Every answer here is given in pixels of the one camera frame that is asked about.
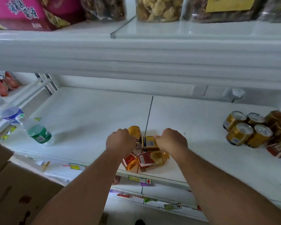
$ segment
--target pink snack package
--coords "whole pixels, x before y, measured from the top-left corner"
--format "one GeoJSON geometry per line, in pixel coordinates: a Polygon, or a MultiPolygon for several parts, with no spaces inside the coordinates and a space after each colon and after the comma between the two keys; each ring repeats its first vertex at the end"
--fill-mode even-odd
{"type": "Polygon", "coordinates": [[[0,0],[0,29],[52,31],[82,21],[80,0],[0,0]]]}

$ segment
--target left hand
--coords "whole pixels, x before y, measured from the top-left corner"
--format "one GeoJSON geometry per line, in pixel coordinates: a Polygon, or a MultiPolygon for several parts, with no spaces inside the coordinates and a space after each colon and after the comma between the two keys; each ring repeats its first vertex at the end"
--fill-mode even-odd
{"type": "Polygon", "coordinates": [[[118,129],[106,140],[106,150],[120,154],[122,158],[129,155],[134,149],[136,138],[129,134],[128,129],[118,129]]]}

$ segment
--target right hand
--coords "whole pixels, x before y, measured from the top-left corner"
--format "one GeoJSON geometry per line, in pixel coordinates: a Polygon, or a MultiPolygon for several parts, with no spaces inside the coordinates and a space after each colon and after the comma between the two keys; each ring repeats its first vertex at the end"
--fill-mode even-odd
{"type": "Polygon", "coordinates": [[[173,153],[178,147],[187,147],[187,140],[178,131],[167,128],[161,136],[156,135],[155,141],[160,150],[173,153]]]}

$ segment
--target forearm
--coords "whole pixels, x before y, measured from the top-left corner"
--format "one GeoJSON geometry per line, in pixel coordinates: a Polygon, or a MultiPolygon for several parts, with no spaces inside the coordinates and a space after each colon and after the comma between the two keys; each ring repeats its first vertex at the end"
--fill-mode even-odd
{"type": "Polygon", "coordinates": [[[213,166],[187,147],[179,147],[171,156],[210,223],[281,224],[280,209],[251,187],[213,166]]]}
{"type": "Polygon", "coordinates": [[[120,154],[105,151],[49,201],[33,225],[97,225],[121,160],[120,154]]]}

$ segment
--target shoe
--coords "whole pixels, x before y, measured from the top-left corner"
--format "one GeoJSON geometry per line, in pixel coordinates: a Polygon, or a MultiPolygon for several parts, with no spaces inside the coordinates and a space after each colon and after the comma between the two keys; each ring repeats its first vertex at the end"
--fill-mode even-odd
{"type": "Polygon", "coordinates": [[[135,225],[146,225],[143,220],[137,220],[135,225]]]}

